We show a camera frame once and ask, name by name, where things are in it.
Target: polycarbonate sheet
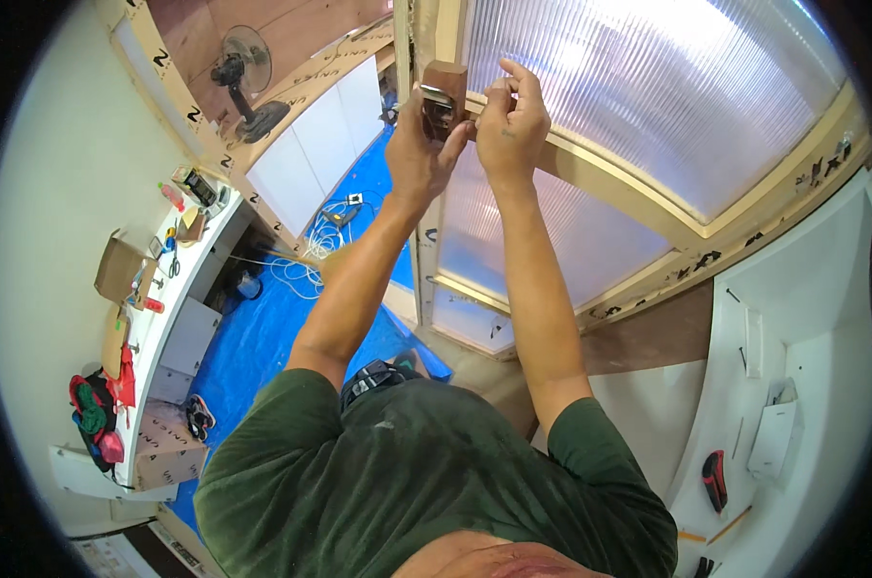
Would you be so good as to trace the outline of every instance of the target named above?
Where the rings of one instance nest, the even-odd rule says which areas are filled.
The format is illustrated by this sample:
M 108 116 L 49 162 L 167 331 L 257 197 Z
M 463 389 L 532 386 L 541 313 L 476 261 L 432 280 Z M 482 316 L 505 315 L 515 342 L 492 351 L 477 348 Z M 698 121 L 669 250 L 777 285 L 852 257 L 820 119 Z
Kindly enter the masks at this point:
M 513 324 L 472 299 L 437 287 L 433 294 L 433 326 L 488 352 L 513 345 Z
M 793 0 L 471 4 L 471 90 L 505 75 L 500 57 L 522 62 L 553 122 L 649 173 L 706 221 L 803 138 L 845 80 Z
M 575 307 L 671 249 L 648 227 L 557 177 L 537 170 L 533 182 Z M 506 299 L 500 212 L 474 143 L 446 188 L 439 242 L 441 271 Z

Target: red cloth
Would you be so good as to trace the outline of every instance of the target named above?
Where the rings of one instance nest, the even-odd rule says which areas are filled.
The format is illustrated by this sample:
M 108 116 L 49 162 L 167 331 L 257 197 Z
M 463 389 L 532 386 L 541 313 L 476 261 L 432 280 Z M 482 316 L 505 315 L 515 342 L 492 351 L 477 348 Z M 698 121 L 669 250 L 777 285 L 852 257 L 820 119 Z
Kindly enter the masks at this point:
M 118 379 L 112 379 L 106 374 L 105 387 L 108 393 L 121 405 L 134 407 L 134 366 L 133 355 L 128 344 L 121 345 L 121 373 Z

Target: pink bottle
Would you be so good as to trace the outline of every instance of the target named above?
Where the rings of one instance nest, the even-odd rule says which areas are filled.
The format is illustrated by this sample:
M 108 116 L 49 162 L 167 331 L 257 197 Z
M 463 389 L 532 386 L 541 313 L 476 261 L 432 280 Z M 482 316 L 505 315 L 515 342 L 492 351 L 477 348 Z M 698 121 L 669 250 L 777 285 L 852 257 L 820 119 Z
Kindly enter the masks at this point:
M 163 193 L 163 196 L 170 200 L 172 206 L 176 207 L 176 209 L 182 213 L 185 211 L 185 201 L 183 200 L 183 193 L 176 191 L 170 185 L 164 185 L 163 183 L 157 183 L 159 187 L 159 191 Z

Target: shoe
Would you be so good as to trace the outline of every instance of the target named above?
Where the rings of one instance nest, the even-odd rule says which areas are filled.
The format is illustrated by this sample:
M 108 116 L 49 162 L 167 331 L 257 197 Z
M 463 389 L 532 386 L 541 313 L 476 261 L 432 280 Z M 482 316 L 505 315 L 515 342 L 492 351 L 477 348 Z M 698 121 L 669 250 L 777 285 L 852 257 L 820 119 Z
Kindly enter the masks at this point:
M 185 403 L 185 417 L 192 437 L 200 441 L 208 439 L 208 430 L 218 422 L 199 394 L 193 394 Z

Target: plywood wall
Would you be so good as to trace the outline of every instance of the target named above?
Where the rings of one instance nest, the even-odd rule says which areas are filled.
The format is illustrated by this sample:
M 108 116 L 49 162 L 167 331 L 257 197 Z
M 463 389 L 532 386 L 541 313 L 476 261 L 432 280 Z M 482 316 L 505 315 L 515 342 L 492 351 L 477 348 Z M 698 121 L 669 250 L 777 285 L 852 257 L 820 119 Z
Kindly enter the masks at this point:
M 259 32 L 272 56 L 271 89 L 314 53 L 391 10 L 387 0 L 149 0 L 176 69 L 209 122 L 222 131 L 239 118 L 227 89 L 211 80 L 227 31 Z M 260 94 L 251 96 L 256 102 Z

